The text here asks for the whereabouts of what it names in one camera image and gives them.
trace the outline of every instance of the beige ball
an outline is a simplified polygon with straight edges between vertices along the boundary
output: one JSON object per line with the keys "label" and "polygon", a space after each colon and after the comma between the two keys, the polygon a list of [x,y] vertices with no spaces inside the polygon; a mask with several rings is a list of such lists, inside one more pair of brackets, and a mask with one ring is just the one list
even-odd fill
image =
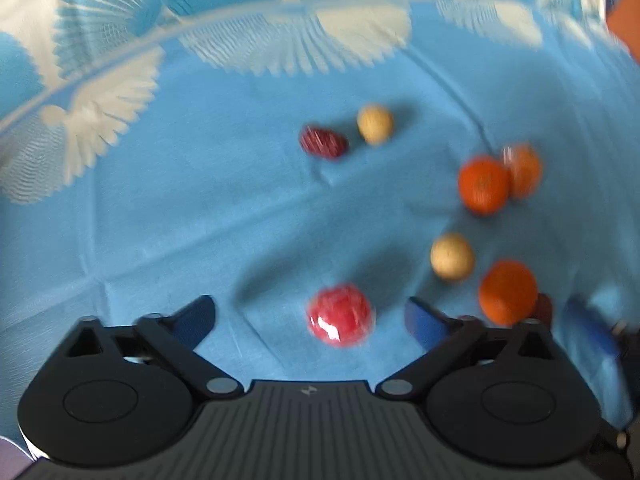
{"label": "beige ball", "polygon": [[474,271],[476,256],[463,235],[448,233],[431,246],[431,267],[438,277],[448,282],[468,278]]}
{"label": "beige ball", "polygon": [[394,117],[382,106],[369,105],[358,114],[358,129],[367,144],[382,144],[394,131]]}

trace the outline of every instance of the black circular joint cover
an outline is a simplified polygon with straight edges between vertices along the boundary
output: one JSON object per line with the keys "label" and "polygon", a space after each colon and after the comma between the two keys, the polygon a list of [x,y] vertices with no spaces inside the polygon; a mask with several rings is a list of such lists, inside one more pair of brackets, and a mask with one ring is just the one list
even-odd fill
{"label": "black circular joint cover", "polygon": [[585,452],[600,427],[600,407],[578,372],[553,361],[516,359],[462,368],[426,399],[440,436],[478,460],[548,466]]}
{"label": "black circular joint cover", "polygon": [[190,391],[162,368],[83,356],[38,374],[20,400],[18,421],[52,460],[100,467],[164,449],[192,412]]}

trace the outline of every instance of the blue fabric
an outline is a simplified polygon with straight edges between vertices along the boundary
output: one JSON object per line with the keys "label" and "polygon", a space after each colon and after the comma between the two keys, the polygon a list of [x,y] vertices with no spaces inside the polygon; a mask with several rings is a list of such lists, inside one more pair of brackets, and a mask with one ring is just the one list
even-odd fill
{"label": "blue fabric", "polygon": [[[17,438],[21,392],[78,317],[126,324],[202,294],[219,316],[198,352],[244,384],[375,384],[422,352],[406,298],[481,316],[500,257],[526,263],[559,310],[581,292],[606,320],[640,322],[640,68],[596,30],[501,0],[262,3],[172,28],[0,123],[0,433]],[[378,148],[355,126],[370,102],[398,127]],[[302,152],[309,122],[348,136],[349,155]],[[460,166],[521,140],[545,161],[539,192],[469,215]],[[429,265],[447,230],[478,261],[458,286]],[[377,327],[334,349],[304,309],[343,282]],[[566,348],[601,381],[607,419],[628,422],[596,350]]]}

